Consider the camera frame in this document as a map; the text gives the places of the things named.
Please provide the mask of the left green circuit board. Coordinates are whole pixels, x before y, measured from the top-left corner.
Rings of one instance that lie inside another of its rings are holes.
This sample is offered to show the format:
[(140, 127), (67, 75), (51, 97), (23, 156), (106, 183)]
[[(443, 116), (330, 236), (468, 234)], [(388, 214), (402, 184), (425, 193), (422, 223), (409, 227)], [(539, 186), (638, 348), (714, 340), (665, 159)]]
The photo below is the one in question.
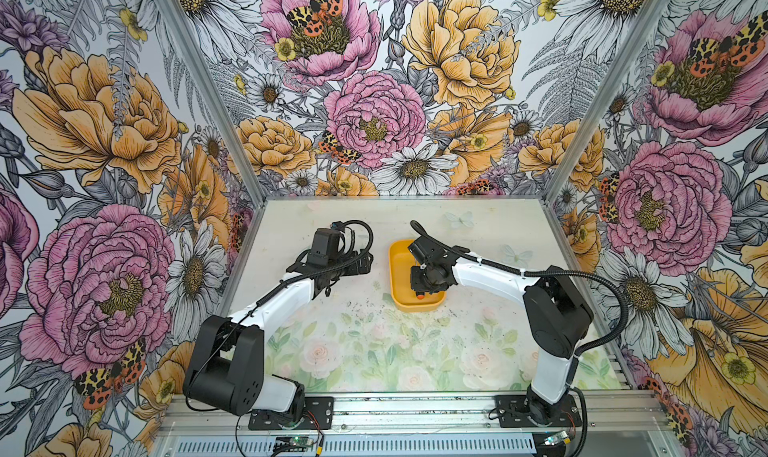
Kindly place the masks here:
[(314, 450), (319, 441), (307, 436), (277, 437), (272, 449), (272, 455), (277, 456), (286, 452), (307, 452)]

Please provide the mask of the right green circuit board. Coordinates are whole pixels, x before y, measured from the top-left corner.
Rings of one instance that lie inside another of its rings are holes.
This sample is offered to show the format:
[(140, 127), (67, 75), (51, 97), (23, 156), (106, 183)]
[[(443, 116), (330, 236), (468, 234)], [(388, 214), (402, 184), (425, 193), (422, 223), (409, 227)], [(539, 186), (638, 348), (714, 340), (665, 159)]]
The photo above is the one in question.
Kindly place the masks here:
[(549, 434), (542, 441), (543, 446), (567, 446), (571, 442), (570, 435), (567, 431), (559, 431)]

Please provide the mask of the yellow plastic bin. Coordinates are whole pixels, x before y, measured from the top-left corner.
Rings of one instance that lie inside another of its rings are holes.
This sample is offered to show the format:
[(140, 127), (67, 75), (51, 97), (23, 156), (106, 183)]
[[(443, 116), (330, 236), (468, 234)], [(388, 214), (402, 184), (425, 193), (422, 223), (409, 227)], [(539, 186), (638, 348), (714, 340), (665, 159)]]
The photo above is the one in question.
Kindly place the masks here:
[(400, 240), (389, 248), (389, 273), (391, 294), (395, 306), (405, 313), (431, 312), (440, 307), (445, 292), (418, 296), (411, 288), (411, 268), (417, 264), (408, 247), (413, 240)]

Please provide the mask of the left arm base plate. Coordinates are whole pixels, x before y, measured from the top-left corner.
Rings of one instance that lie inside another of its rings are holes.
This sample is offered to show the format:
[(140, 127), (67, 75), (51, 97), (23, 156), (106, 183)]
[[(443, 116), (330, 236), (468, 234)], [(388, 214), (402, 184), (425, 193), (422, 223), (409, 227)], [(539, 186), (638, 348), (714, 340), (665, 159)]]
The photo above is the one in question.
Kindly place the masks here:
[(276, 412), (254, 410), (247, 427), (251, 431), (329, 430), (332, 426), (335, 399), (306, 397), (301, 410)]

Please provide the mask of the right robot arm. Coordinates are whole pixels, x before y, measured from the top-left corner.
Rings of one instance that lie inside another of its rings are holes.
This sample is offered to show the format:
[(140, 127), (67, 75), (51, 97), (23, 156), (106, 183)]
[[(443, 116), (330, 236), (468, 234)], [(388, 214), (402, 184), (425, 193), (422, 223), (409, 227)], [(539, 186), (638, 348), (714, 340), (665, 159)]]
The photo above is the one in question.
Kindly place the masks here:
[(522, 305), (539, 347), (538, 362), (526, 397), (512, 414), (537, 426), (552, 424), (562, 412), (576, 372), (578, 343), (587, 336), (594, 318), (572, 279), (593, 275), (556, 266), (544, 271), (512, 268), (426, 235), (410, 243), (408, 251), (416, 261), (410, 287), (417, 295), (464, 286)]

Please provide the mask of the green circuit board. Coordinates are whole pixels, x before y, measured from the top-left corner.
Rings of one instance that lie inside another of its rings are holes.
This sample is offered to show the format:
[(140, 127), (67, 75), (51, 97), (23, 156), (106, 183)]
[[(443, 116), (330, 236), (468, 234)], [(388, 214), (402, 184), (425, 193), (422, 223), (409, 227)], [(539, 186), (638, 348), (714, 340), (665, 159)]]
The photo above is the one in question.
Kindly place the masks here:
[(567, 446), (571, 442), (570, 435), (567, 431), (559, 431), (549, 434), (542, 441), (543, 446)]
[(272, 455), (277, 456), (286, 452), (307, 452), (314, 450), (319, 441), (307, 436), (277, 437), (272, 449)]

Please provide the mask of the aluminium front rail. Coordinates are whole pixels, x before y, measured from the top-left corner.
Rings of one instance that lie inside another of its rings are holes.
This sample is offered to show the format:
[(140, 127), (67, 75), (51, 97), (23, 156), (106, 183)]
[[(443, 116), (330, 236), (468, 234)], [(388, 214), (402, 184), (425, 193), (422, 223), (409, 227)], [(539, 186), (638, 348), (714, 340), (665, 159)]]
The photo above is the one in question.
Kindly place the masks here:
[[(318, 417), (330, 421), (327, 437), (365, 434), (466, 434), (507, 432), (552, 432), (579, 429), (576, 416), (562, 417), (549, 426), (536, 426), (530, 419), (511, 417), (496, 402), (496, 392), (337, 393), (330, 410)], [(586, 390), (586, 425), (593, 432), (666, 431), (667, 418), (648, 391)], [(275, 420), (265, 429), (251, 430), (250, 416), (227, 412), (195, 412), (185, 400), (176, 398), (160, 426), (160, 437), (234, 437), (278, 434), (311, 434), (308, 424), (283, 428)]]

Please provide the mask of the left aluminium corner post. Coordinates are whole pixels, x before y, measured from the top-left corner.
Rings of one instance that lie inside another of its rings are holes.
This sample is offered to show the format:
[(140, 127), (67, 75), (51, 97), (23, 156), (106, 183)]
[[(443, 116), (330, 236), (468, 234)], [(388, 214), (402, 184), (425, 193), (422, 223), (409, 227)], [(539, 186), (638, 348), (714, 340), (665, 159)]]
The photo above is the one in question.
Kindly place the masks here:
[(262, 210), (266, 204), (266, 195), (236, 134), (235, 125), (219, 95), (205, 56), (196, 43), (196, 35), (186, 22), (179, 1), (155, 0), (155, 2), (177, 45), (178, 54), (185, 60), (195, 85), (230, 151), (252, 202), (257, 209)]

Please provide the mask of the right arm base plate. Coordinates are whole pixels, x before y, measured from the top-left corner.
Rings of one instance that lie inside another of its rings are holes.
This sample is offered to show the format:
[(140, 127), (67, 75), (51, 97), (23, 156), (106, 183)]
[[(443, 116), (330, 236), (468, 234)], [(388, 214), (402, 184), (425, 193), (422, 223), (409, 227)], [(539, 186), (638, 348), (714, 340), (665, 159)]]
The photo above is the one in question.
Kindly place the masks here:
[(487, 417), (501, 428), (575, 428), (582, 424), (580, 409), (571, 395), (556, 404), (522, 394), (496, 395)]

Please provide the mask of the aluminium corner post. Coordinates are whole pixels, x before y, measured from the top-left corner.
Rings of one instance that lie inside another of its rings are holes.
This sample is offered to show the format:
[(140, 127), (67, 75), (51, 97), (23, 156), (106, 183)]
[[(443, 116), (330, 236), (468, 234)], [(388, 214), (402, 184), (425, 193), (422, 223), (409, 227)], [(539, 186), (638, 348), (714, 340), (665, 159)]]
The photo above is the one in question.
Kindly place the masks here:
[(236, 134), (235, 125), (219, 95), (205, 56), (196, 43), (196, 35), (186, 22), (179, 1), (155, 0), (155, 2), (177, 45), (178, 54), (185, 60), (195, 85), (230, 151), (252, 202), (257, 209), (262, 210), (266, 204), (266, 195)]
[(572, 143), (566, 150), (563, 160), (546, 188), (546, 193), (542, 198), (544, 204), (553, 204), (557, 193), (569, 180), (580, 161), (581, 155), (586, 150), (594, 132), (597, 130), (611, 98), (621, 87), (620, 79), (629, 72), (648, 36), (657, 28), (662, 13), (670, 1), (646, 0), (641, 6), (637, 20), (630, 27), (625, 42), (618, 45), (615, 58), (609, 66), (605, 78), (601, 81), (592, 103), (580, 122)]

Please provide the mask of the right aluminium corner post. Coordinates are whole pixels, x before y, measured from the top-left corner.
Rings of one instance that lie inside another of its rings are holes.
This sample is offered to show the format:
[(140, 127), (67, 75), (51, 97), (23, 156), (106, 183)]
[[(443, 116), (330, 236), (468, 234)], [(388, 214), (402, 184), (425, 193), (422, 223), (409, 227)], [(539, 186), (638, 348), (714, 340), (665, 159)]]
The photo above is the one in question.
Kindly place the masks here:
[(597, 130), (611, 98), (621, 87), (620, 79), (629, 72), (648, 36), (657, 28), (662, 13), (670, 1), (646, 0), (641, 6), (637, 20), (630, 27), (625, 42), (618, 45), (615, 58), (609, 66), (605, 78), (601, 81), (592, 103), (580, 122), (572, 143), (566, 150), (563, 160), (546, 188), (546, 193), (542, 198), (544, 204), (553, 204), (557, 193), (569, 180), (580, 161), (581, 155), (586, 150), (594, 132)]

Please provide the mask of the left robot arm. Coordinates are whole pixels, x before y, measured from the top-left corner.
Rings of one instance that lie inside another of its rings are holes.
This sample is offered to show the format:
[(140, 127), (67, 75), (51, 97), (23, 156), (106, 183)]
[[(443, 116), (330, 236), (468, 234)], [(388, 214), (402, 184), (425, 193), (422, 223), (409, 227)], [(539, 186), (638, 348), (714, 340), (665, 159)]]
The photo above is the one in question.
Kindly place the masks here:
[(279, 282), (252, 304), (201, 325), (182, 393), (202, 412), (220, 410), (241, 417), (272, 412), (295, 424), (306, 413), (305, 386), (265, 371), (266, 344), (302, 307), (344, 277), (371, 271), (372, 228), (361, 220), (334, 222), (315, 231), (311, 247), (287, 267)]

